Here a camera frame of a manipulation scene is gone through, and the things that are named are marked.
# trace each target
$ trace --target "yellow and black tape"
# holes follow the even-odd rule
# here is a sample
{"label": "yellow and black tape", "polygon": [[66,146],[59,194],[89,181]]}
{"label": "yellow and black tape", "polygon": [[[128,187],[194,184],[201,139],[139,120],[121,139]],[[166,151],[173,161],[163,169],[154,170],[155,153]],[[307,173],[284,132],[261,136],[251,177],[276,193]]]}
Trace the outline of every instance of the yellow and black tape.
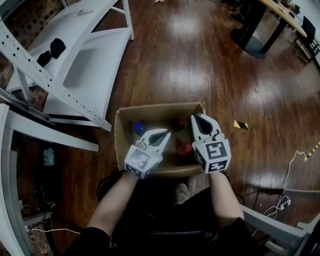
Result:
{"label": "yellow and black tape", "polygon": [[320,146],[320,141],[318,142],[317,145],[315,145],[314,149],[311,150],[311,152],[304,158],[304,161],[307,161],[309,157],[316,151],[317,148]]}
{"label": "yellow and black tape", "polygon": [[244,122],[239,122],[239,121],[234,120],[233,126],[236,128],[248,130],[248,124],[244,123]]}

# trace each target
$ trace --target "power strip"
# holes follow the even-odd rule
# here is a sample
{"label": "power strip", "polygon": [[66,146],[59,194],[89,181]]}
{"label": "power strip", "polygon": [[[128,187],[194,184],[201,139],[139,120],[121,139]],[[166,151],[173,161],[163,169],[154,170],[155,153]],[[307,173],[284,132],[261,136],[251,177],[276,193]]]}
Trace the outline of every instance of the power strip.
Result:
{"label": "power strip", "polygon": [[279,210],[282,211],[283,209],[287,208],[290,204],[291,204],[291,200],[288,199],[287,201],[279,205]]}

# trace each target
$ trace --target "table leg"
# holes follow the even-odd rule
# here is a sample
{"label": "table leg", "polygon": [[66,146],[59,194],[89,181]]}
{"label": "table leg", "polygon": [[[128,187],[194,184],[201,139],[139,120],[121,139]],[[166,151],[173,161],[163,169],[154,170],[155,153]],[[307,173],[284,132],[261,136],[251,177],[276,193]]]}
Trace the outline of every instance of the table leg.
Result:
{"label": "table leg", "polygon": [[249,11],[247,22],[241,29],[233,29],[231,36],[233,40],[248,54],[259,58],[265,59],[266,54],[261,52],[262,43],[253,36],[260,20],[262,19],[267,6],[258,0],[253,1],[253,5]]}
{"label": "table leg", "polygon": [[261,52],[266,53],[270,47],[273,45],[273,43],[276,41],[276,39],[280,36],[281,32],[284,30],[288,23],[285,19],[282,19],[280,21],[280,24],[276,27],[273,34],[270,36],[269,40],[265,43],[265,45],[262,47]]}

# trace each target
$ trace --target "sneaker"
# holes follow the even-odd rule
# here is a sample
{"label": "sneaker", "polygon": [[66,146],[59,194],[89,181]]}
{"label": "sneaker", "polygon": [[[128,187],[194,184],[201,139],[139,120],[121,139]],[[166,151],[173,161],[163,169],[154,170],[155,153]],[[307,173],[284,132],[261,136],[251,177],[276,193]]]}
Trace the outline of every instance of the sneaker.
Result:
{"label": "sneaker", "polygon": [[180,183],[175,189],[174,193],[176,198],[176,203],[174,206],[181,205],[190,198],[190,191],[187,185],[184,183]]}

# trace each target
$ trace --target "white shelf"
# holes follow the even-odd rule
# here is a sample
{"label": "white shelf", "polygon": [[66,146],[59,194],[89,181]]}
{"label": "white shelf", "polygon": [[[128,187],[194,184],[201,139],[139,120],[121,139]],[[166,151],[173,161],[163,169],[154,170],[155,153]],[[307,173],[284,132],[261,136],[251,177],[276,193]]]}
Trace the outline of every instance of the white shelf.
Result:
{"label": "white shelf", "polygon": [[[74,97],[103,118],[130,33],[128,27],[91,33],[64,80]],[[43,113],[81,116],[52,94],[47,97]]]}
{"label": "white shelf", "polygon": [[[70,66],[88,35],[116,2],[117,0],[82,0],[68,6],[44,27],[30,45],[29,54],[37,60],[40,54],[50,50],[50,44],[55,38],[61,39],[66,49],[58,59],[51,58],[44,68],[58,84],[63,84]],[[94,12],[77,15],[80,10],[90,5],[94,7]],[[27,77],[27,83],[29,87],[36,85],[29,77]],[[20,89],[18,76],[14,72],[6,90],[12,92],[18,89]]]}

